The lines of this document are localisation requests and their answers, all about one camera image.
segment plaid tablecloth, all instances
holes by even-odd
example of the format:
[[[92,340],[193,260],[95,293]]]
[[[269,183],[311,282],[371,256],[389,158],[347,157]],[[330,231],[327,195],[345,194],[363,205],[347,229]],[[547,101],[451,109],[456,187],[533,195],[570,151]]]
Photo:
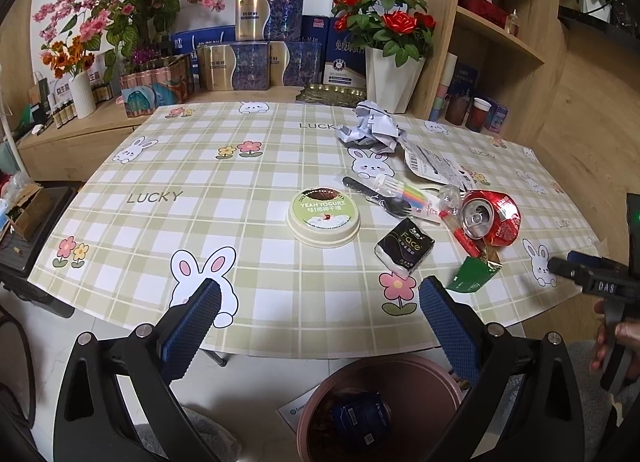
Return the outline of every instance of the plaid tablecloth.
[[[577,293],[544,272],[545,256],[596,254],[596,237],[531,150],[466,129],[395,120],[412,140],[456,159],[479,188],[510,194],[521,210],[520,237],[501,251],[501,272],[475,294],[452,293],[457,301],[486,323],[512,325]],[[302,189],[344,190],[335,177],[354,159],[335,137],[342,123],[356,124],[351,110],[305,104],[157,110],[73,201],[30,282],[133,328],[157,322],[172,301],[213,277],[223,308],[203,346],[224,352],[339,358],[436,346],[414,284],[436,275],[446,285],[463,262],[444,226],[424,224],[436,245],[401,282],[374,254],[398,221],[359,195],[362,227],[341,248],[302,245],[285,222]],[[365,163],[375,172],[380,160]],[[396,178],[408,174],[399,154],[386,164]]]

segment small glass bottle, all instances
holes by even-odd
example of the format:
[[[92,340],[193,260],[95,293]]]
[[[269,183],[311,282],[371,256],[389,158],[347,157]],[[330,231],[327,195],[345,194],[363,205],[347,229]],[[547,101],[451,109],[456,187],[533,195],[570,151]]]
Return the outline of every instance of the small glass bottle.
[[[518,25],[518,14],[516,10],[513,10],[513,13],[507,16],[507,21],[504,25],[504,29],[513,36],[518,36],[518,32],[520,31],[520,26]]]

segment wooden drawer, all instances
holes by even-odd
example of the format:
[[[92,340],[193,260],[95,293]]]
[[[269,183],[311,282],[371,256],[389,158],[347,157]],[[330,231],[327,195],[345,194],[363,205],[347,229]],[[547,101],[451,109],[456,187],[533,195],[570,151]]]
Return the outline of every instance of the wooden drawer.
[[[126,127],[78,135],[21,150],[20,156],[35,181],[86,182],[132,132]]]

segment red soda can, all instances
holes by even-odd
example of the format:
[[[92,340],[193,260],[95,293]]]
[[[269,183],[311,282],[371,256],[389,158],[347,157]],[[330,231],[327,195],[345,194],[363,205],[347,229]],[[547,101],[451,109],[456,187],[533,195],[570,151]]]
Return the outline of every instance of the red soda can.
[[[492,246],[513,244],[520,232],[520,210],[505,193],[477,189],[462,202],[460,220],[466,235]]]

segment white flower pot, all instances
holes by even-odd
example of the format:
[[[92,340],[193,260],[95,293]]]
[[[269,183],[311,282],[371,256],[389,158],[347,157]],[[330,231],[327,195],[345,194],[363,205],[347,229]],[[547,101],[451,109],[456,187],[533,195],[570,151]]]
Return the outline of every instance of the white flower pot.
[[[416,62],[409,58],[402,67],[396,67],[395,56],[382,56],[380,49],[366,48],[367,100],[377,103],[391,114],[406,112],[409,100],[418,83],[424,58]]]
[[[583,13],[593,11],[593,13],[589,13],[592,17],[599,18],[605,22],[609,22],[611,19],[611,4],[603,7],[600,0],[580,0],[580,11]]]
[[[71,97],[74,100],[79,119],[95,112],[94,94],[91,92],[89,75],[86,71],[82,71],[69,80],[69,90],[71,91]]]

